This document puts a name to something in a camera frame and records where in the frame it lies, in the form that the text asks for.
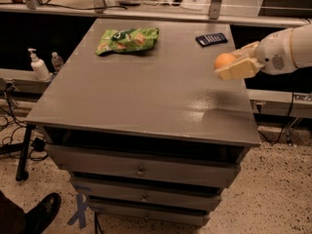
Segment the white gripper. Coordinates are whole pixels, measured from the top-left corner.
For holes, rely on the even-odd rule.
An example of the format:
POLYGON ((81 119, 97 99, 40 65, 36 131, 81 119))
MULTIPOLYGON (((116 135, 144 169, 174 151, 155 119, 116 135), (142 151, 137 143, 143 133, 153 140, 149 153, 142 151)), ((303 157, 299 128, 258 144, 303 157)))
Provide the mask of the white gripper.
POLYGON ((296 71, 292 58, 292 36, 292 28, 284 29, 266 36, 260 42, 254 41, 237 49, 232 52, 236 59, 215 69, 214 73, 221 80, 252 78, 260 69, 269 75, 292 73, 296 71))

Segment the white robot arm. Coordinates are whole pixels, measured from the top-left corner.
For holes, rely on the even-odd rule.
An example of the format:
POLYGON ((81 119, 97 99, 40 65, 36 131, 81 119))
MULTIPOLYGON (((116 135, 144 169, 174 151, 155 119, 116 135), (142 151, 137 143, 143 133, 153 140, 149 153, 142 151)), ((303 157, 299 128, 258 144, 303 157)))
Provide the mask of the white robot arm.
POLYGON ((262 71, 288 74, 312 66, 312 25, 287 28, 231 53, 219 55, 214 73, 220 80, 252 78, 262 71))

